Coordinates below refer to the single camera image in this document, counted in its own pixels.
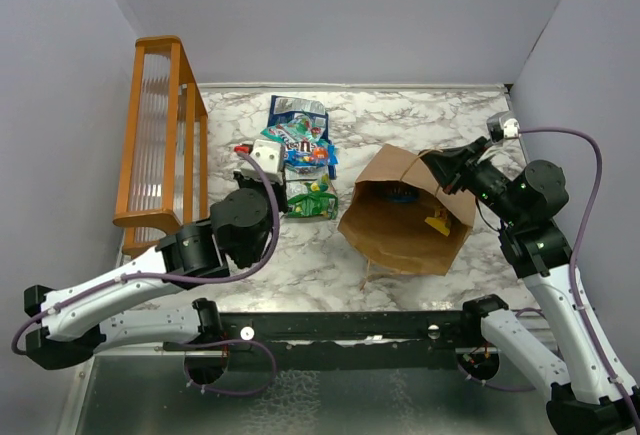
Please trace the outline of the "blue snack bag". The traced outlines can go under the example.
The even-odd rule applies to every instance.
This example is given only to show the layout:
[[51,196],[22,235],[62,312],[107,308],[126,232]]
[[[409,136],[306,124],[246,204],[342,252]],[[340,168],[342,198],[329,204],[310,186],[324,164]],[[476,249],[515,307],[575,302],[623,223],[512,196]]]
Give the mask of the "blue snack bag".
[[267,118],[268,126],[288,123],[298,115],[309,117],[315,126],[321,128],[327,128],[329,126],[328,112],[321,102],[290,96],[271,96],[269,115]]
[[[309,164],[309,165],[311,165],[311,164],[314,164],[314,165],[325,164],[325,165],[328,165],[328,166],[329,166],[329,173],[328,173],[328,174],[324,174],[324,175],[327,175],[327,176],[329,177],[329,179],[330,179],[330,180],[334,180],[334,179],[336,178],[336,169],[335,169],[335,166],[334,166],[334,165],[329,164],[327,159],[316,159],[316,158],[307,158],[307,159],[304,159],[304,158],[294,158],[294,159],[291,159],[291,160],[286,160],[286,161],[285,161],[285,163],[286,163],[286,162],[293,163],[293,164],[296,164],[296,165],[298,165],[298,164],[300,164],[300,165],[302,165],[302,164]],[[286,172],[286,177],[287,177],[287,179],[288,179],[288,180],[290,180],[290,181],[309,181],[309,180],[316,180],[316,179],[319,179],[319,178],[321,178],[321,177],[322,177],[322,176],[321,176],[321,177],[319,177],[319,178],[297,178],[297,177],[292,178],[292,177],[289,177],[289,176],[288,176],[286,168],[285,168],[285,172]]]

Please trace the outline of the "green yellow snack bag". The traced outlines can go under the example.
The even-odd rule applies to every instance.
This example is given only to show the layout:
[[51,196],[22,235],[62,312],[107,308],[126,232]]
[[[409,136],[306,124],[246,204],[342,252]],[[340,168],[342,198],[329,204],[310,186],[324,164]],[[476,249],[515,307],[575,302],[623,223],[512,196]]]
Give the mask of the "green yellow snack bag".
[[293,180],[287,183],[288,218],[317,218],[334,220],[339,200],[328,174],[313,180]]

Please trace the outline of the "blue candy packet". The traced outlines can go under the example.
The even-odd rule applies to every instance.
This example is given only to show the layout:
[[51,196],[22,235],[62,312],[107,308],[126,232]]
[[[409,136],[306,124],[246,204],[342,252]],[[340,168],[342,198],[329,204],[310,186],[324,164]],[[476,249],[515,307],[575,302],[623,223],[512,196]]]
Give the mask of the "blue candy packet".
[[322,167],[338,164],[333,144],[320,139],[303,140],[285,151],[285,162],[293,167]]

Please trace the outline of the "teal snack packet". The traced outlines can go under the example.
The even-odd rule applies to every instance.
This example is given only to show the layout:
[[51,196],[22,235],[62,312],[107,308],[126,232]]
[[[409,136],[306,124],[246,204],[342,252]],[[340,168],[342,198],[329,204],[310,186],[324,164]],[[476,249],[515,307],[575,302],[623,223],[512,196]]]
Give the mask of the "teal snack packet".
[[325,129],[317,126],[307,115],[266,127],[261,134],[269,140],[282,143],[287,150],[312,152],[318,147],[326,148],[328,142],[322,138]]
[[329,166],[325,164],[293,164],[286,162],[285,168],[287,170],[287,174],[292,178],[319,178],[324,174],[329,173]]

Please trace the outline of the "brown paper bag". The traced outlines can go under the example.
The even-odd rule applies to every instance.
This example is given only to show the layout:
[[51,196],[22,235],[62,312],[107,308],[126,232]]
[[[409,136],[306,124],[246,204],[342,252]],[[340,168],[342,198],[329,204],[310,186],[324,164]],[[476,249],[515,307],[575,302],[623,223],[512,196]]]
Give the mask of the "brown paper bag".
[[[451,215],[448,237],[425,223],[439,205]],[[384,276],[444,276],[475,218],[472,194],[445,194],[416,154],[385,144],[357,177],[338,230]]]

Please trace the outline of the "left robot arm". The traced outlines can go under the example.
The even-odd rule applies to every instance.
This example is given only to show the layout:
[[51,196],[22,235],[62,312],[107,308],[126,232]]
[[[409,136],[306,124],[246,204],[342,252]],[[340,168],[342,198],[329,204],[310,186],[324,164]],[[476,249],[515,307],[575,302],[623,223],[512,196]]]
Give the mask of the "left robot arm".
[[238,189],[214,203],[207,218],[182,226],[129,263],[67,289],[27,288],[29,320],[14,336],[12,351],[59,370],[123,345],[214,347],[223,328],[212,302],[197,300],[159,315],[133,309],[198,286],[240,281],[266,265],[287,209],[286,179],[240,171],[234,178]]

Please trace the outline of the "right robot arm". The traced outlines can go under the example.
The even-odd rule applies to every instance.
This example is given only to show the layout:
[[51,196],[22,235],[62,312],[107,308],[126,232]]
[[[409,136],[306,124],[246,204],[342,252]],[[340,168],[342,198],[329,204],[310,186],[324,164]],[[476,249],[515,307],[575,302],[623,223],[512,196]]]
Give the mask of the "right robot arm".
[[639,427],[639,385],[624,368],[589,303],[577,269],[578,246],[554,221],[568,203],[560,167],[528,163],[510,179],[485,154],[481,137],[454,149],[425,151],[420,159],[442,191],[468,191],[499,221],[501,251],[533,295],[559,350],[553,352],[495,296],[464,304],[459,322],[469,345],[494,345],[543,398],[558,434],[618,434]]

